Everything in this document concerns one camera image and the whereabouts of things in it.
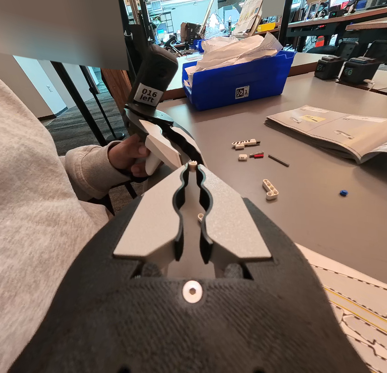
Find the crumpled paper bags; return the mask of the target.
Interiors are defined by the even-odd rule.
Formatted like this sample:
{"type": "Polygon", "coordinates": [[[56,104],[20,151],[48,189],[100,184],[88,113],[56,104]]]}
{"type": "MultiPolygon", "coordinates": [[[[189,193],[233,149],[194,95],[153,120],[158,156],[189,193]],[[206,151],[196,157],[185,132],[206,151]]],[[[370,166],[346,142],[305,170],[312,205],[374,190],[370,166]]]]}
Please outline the crumpled paper bags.
{"type": "Polygon", "coordinates": [[[234,66],[260,58],[275,56],[283,49],[282,44],[271,33],[239,40],[208,52],[196,66],[185,67],[188,76],[196,72],[234,66]]]}

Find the open instruction booklet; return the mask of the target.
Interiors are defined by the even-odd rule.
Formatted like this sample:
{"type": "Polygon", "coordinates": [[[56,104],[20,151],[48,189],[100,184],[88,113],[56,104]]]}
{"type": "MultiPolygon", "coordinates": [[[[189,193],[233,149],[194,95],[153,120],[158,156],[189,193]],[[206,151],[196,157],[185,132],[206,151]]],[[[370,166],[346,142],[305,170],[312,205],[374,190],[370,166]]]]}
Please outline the open instruction booklet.
{"type": "Polygon", "coordinates": [[[342,158],[365,163],[387,152],[387,120],[304,105],[266,117],[264,124],[342,158]]]}

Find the striped white lego assembly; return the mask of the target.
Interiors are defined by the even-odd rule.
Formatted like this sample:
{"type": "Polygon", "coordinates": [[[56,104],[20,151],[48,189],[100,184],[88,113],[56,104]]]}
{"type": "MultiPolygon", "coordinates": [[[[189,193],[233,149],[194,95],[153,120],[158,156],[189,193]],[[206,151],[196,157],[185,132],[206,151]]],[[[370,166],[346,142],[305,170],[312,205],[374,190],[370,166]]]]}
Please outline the striped white lego assembly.
{"type": "Polygon", "coordinates": [[[235,150],[245,149],[246,146],[256,146],[260,144],[260,140],[248,139],[244,141],[233,142],[231,145],[235,150]]]}

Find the black power station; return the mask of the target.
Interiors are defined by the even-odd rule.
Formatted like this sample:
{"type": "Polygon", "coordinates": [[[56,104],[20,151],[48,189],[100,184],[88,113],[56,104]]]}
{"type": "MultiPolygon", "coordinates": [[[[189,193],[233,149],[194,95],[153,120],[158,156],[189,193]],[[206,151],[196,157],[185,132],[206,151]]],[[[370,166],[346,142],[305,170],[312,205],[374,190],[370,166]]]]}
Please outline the black power station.
{"type": "Polygon", "coordinates": [[[364,56],[350,58],[344,63],[339,80],[359,85],[364,80],[371,80],[380,64],[380,61],[375,58],[364,56]]]}
{"type": "Polygon", "coordinates": [[[346,59],[335,55],[323,56],[317,63],[314,76],[321,80],[337,79],[346,59]]]}

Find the zebra striped sticker sheet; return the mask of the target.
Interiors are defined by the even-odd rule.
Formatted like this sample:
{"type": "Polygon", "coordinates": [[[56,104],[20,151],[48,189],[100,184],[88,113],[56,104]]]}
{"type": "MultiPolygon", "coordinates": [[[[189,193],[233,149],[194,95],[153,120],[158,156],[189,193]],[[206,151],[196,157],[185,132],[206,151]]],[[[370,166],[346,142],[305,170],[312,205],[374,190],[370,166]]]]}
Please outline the zebra striped sticker sheet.
{"type": "Polygon", "coordinates": [[[371,372],[387,372],[387,286],[302,245],[336,319],[371,372]]]}

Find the black tripod stand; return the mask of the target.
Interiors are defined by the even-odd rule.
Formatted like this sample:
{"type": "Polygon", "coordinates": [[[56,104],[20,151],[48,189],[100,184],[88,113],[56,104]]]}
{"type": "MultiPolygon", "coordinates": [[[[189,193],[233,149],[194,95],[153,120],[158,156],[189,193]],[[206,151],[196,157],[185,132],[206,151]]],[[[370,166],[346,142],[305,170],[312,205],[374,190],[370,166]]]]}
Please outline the black tripod stand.
{"type": "MultiPolygon", "coordinates": [[[[119,94],[119,99],[123,99],[123,105],[126,104],[129,94],[131,93],[131,90],[134,87],[137,72],[140,68],[143,58],[142,54],[148,46],[148,40],[150,38],[150,42],[154,41],[148,11],[145,10],[144,12],[142,12],[142,8],[147,8],[145,0],[128,1],[130,11],[132,13],[132,19],[129,18],[129,13],[125,0],[119,0],[119,13],[124,30],[128,70],[107,69],[108,78],[112,78],[113,82],[118,82],[118,90],[123,91],[123,94],[119,94]]],[[[93,98],[96,100],[96,103],[99,106],[102,116],[108,125],[111,134],[109,138],[105,138],[105,136],[102,134],[64,64],[62,62],[57,61],[50,62],[98,143],[102,146],[105,146],[111,141],[122,140],[124,138],[124,134],[114,131],[107,118],[107,115],[104,112],[104,109],[101,106],[101,103],[99,102],[99,99],[97,98],[96,89],[94,88],[93,83],[91,81],[90,71],[88,67],[82,65],[79,66],[81,73],[85,78],[86,83],[88,84],[89,91],[91,92],[93,98]]]]}

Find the person's left forearm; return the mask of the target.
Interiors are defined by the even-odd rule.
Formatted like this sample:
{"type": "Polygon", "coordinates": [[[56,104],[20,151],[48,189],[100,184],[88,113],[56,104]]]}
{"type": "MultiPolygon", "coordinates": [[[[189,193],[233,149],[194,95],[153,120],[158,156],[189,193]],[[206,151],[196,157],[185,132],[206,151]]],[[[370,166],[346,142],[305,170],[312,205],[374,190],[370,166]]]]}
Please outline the person's left forearm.
{"type": "Polygon", "coordinates": [[[132,179],[130,172],[116,169],[108,158],[110,149],[120,143],[82,146],[59,157],[80,201],[101,199],[111,188],[132,179]]]}

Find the person's left hand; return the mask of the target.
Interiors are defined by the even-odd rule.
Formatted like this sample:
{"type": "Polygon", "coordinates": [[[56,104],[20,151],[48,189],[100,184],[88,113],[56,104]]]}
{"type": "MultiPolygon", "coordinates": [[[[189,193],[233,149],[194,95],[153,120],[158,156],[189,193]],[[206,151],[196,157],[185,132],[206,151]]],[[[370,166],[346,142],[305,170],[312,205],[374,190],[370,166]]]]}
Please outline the person's left hand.
{"type": "Polygon", "coordinates": [[[141,141],[137,134],[116,145],[111,145],[108,151],[110,164],[125,176],[138,178],[147,177],[145,160],[150,150],[141,141]]]}

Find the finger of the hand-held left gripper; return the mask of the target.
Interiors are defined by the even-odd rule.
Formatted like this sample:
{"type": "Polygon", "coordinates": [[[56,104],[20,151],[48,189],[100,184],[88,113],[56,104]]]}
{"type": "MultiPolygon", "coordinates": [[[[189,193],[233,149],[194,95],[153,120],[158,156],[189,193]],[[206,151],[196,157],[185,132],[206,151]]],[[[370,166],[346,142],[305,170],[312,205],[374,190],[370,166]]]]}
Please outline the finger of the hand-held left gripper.
{"type": "Polygon", "coordinates": [[[146,158],[146,173],[153,174],[161,163],[164,163],[172,170],[181,167],[180,153],[163,136],[160,126],[146,120],[139,120],[139,122],[148,133],[145,146],[150,153],[146,158]]]}
{"type": "Polygon", "coordinates": [[[162,134],[179,153],[182,164],[196,161],[207,167],[195,139],[186,129],[180,125],[167,125],[162,127],[162,134]]]}

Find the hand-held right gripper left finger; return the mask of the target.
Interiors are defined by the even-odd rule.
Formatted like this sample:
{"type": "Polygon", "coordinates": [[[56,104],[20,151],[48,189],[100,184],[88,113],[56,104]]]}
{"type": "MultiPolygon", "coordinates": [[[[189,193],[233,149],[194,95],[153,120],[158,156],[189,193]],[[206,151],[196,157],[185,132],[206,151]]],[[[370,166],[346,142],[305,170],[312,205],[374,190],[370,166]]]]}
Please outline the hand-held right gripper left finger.
{"type": "Polygon", "coordinates": [[[188,165],[147,190],[124,230],[114,256],[155,264],[179,261],[183,253],[183,219],[188,165]]]}

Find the blue plastic bin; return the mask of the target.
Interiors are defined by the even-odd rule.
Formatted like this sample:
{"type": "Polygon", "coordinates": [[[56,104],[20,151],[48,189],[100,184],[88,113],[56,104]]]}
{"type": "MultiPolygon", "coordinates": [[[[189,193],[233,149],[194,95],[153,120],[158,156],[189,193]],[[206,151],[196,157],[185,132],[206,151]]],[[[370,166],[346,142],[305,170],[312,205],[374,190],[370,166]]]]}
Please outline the blue plastic bin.
{"type": "Polygon", "coordinates": [[[294,57],[292,51],[276,56],[195,72],[189,82],[188,68],[197,61],[182,65],[182,86],[196,110],[216,109],[251,100],[282,94],[294,57]]]}

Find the wooden support post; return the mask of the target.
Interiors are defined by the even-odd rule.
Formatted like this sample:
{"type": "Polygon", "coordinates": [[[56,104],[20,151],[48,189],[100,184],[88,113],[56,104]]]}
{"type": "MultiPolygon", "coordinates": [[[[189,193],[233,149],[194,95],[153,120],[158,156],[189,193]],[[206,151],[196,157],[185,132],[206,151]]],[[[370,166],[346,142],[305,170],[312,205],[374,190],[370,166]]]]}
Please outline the wooden support post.
{"type": "Polygon", "coordinates": [[[126,70],[100,68],[101,77],[120,112],[128,102],[132,85],[126,70]]]}

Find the printed poster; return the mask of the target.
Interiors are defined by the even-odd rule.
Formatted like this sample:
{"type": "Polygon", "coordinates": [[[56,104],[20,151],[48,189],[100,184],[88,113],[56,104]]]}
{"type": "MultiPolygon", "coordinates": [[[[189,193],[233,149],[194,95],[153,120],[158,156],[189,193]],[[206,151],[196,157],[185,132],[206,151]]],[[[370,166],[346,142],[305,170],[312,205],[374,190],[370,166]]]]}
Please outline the printed poster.
{"type": "Polygon", "coordinates": [[[238,22],[233,30],[233,35],[250,32],[258,18],[263,0],[244,0],[238,22]]]}

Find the grey hoodie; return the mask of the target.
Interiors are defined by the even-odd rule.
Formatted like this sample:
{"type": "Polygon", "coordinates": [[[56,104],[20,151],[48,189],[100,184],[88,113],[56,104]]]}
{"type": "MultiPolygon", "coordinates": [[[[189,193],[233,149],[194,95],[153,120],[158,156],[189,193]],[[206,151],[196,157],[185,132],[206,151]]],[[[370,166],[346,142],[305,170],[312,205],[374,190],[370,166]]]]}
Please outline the grey hoodie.
{"type": "Polygon", "coordinates": [[[0,91],[0,365],[8,372],[109,212],[77,198],[48,130],[2,81],[0,91]]]}

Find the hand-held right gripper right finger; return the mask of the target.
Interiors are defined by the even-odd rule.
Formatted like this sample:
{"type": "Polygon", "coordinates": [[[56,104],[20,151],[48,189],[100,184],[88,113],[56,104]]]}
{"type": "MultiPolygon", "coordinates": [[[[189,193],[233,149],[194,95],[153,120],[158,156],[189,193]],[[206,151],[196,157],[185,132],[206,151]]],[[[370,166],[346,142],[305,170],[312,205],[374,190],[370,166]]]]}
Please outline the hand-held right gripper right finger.
{"type": "Polygon", "coordinates": [[[204,165],[197,166],[201,220],[200,253],[205,264],[265,261],[272,255],[242,196],[204,165]]]}

